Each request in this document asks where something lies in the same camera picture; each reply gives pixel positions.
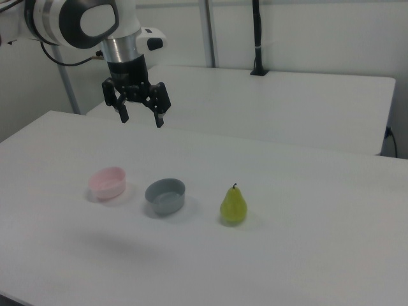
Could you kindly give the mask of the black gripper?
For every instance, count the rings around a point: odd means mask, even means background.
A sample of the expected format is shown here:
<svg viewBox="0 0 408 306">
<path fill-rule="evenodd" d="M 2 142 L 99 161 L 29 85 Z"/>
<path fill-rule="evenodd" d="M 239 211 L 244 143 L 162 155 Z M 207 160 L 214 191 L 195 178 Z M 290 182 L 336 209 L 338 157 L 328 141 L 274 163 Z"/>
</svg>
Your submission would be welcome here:
<svg viewBox="0 0 408 306">
<path fill-rule="evenodd" d="M 125 93 L 128 101 L 143 101 L 143 105 L 154 113 L 156 127 L 161 128 L 171 102 L 164 83 L 150 85 L 144 55 L 128 62 L 108 62 L 108 68 L 112 78 L 102 83 L 105 104 L 112 106 L 119 113 L 121 122 L 126 123 L 129 115 L 125 106 Z"/>
</svg>

